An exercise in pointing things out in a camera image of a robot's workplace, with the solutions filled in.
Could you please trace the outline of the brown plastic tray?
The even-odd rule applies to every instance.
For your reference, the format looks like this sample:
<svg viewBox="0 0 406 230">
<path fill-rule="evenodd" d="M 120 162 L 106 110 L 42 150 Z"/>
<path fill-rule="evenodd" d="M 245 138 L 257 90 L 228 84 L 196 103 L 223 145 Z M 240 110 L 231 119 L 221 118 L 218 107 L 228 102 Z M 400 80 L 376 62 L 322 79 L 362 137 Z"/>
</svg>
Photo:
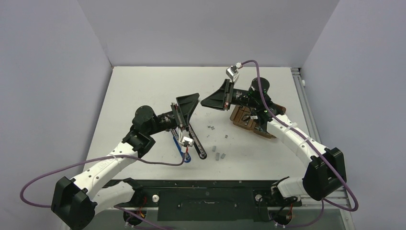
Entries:
<svg viewBox="0 0 406 230">
<path fill-rule="evenodd" d="M 251 119 L 252 116 L 253 115 L 251 115 L 248 107 L 236 105 L 230 116 L 230 121 L 233 123 L 233 125 L 249 132 L 253 132 L 264 138 L 275 138 L 275 136 L 267 132 L 266 129 L 261 128 L 256 120 Z"/>
</svg>

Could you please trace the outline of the black stapler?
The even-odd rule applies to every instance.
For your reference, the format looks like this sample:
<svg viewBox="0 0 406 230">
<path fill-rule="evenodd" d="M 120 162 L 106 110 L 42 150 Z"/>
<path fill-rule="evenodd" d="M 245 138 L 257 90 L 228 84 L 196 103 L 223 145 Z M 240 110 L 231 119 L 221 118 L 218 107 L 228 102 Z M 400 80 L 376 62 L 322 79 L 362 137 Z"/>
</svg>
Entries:
<svg viewBox="0 0 406 230">
<path fill-rule="evenodd" d="M 200 159 L 205 160 L 207 158 L 207 153 L 204 150 L 201 142 L 199 141 L 194 129 L 192 128 L 191 124 L 189 124 L 189 137 L 193 139 L 194 143 L 193 146 L 199 156 Z"/>
</svg>

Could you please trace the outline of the blue stapler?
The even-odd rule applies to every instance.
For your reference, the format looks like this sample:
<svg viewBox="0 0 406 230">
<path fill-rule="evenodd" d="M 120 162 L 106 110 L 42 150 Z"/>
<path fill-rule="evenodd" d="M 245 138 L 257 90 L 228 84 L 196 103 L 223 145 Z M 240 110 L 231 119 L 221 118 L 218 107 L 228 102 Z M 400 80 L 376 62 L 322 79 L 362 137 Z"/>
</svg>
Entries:
<svg viewBox="0 0 406 230">
<path fill-rule="evenodd" d="M 173 141 L 174 141 L 180 155 L 185 158 L 184 162 L 189 163 L 191 161 L 190 155 L 188 153 L 183 152 L 181 146 L 179 145 L 179 143 L 177 142 L 175 137 L 172 137 L 172 139 L 173 139 Z"/>
</svg>

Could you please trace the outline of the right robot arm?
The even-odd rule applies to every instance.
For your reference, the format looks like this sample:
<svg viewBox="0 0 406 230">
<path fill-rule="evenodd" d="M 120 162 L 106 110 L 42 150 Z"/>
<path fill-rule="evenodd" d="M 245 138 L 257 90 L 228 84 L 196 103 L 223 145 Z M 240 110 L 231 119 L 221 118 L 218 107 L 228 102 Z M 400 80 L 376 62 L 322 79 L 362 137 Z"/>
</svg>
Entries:
<svg viewBox="0 0 406 230">
<path fill-rule="evenodd" d="M 302 178 L 289 177 L 277 182 L 270 193 L 273 203 L 283 205 L 290 197 L 303 195 L 320 201 L 347 180 L 343 153 L 338 148 L 329 149 L 299 129 L 271 100 L 269 88 L 270 83 L 265 78 L 254 78 L 248 90 L 236 89 L 234 83 L 226 79 L 201 105 L 216 110 L 228 110 L 231 105 L 248 108 L 251 120 L 260 130 L 280 140 L 307 167 Z"/>
</svg>

